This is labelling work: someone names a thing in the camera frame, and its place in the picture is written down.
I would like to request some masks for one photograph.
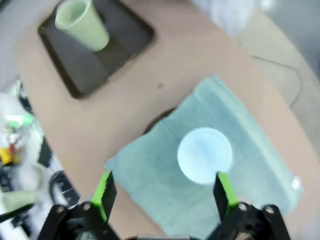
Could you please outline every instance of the white bowl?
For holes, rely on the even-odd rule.
[[[210,127],[189,132],[177,151],[178,164],[184,175],[202,185],[214,184],[217,172],[226,173],[232,165],[232,155],[228,139]]]

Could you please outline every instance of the blue cloth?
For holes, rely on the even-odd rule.
[[[219,81],[204,79],[178,108],[146,135],[128,144],[105,167],[168,235],[205,238],[220,222],[213,187],[184,176],[177,149],[188,132],[210,127],[231,143],[229,178],[238,196],[256,207],[276,204],[283,214],[296,206],[302,188],[243,104]]]

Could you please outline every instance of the bolt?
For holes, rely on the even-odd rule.
[[[240,204],[239,204],[239,208],[240,208],[242,211],[247,211],[247,206],[244,205],[243,203],[240,203]]]
[[[265,211],[268,213],[268,214],[274,214],[275,213],[275,211],[272,209],[272,207],[270,207],[270,206],[267,206],[266,208],[265,208]]]
[[[56,210],[58,214],[62,213],[65,210],[65,208],[63,206],[58,207],[58,209]]]
[[[83,206],[83,209],[84,209],[85,211],[88,211],[90,207],[91,207],[91,204],[90,204],[90,203],[86,203],[86,204]]]

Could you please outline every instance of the green cup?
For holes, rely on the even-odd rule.
[[[67,0],[57,9],[55,26],[94,52],[109,42],[109,34],[92,0]]]

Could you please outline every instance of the beige tabletop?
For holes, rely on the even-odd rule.
[[[17,44],[18,70],[34,112],[76,189],[91,195],[108,158],[138,138],[155,116],[178,105],[199,81],[217,74],[301,178],[304,193],[297,209],[285,217],[291,233],[301,231],[319,210],[320,167],[301,126],[262,71],[189,1],[124,2],[154,26],[156,40],[85,99],[70,96],[51,62],[37,34],[44,17]],[[124,210],[130,201],[125,195],[120,188],[111,218],[116,229],[125,219],[139,222],[137,206],[127,209],[130,214]],[[144,225],[131,224],[120,235],[161,232],[146,218],[141,222]]]

